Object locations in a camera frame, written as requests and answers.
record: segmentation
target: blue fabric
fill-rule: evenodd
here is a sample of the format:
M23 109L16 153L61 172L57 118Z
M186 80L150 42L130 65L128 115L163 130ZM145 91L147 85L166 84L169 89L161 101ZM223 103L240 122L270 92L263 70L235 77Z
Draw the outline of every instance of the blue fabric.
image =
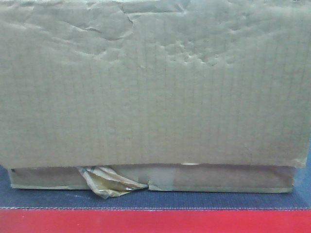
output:
M104 200L88 190L12 189L0 168L0 208L75 209L311 209L311 161L289 194L135 191Z

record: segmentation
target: box bottom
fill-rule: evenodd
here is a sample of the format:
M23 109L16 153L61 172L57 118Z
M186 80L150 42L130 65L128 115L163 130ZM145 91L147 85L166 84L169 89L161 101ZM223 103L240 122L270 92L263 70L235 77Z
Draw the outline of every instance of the box bottom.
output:
M150 190L284 193L293 188L288 166L148 164L109 166L118 175ZM11 186L26 189L90 189L76 167L9 170Z

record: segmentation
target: torn tape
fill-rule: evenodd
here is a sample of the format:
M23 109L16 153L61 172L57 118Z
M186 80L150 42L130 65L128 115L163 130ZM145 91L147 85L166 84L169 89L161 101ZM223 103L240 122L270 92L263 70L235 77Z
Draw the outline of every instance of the torn tape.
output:
M119 197L137 189L148 188L142 184L120 176L108 166L78 167L87 185L102 198Z

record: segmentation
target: crumpled cardboard surface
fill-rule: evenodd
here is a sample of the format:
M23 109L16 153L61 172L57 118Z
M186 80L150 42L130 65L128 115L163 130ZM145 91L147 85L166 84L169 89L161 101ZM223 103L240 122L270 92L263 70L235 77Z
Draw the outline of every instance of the crumpled cardboard surface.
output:
M0 0L0 163L303 167L311 2Z

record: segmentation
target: cardboard box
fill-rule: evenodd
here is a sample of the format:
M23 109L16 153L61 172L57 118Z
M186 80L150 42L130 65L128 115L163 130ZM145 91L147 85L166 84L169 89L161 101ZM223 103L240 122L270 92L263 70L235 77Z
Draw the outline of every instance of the cardboard box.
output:
M0 0L0 163L303 167L310 10L307 0Z

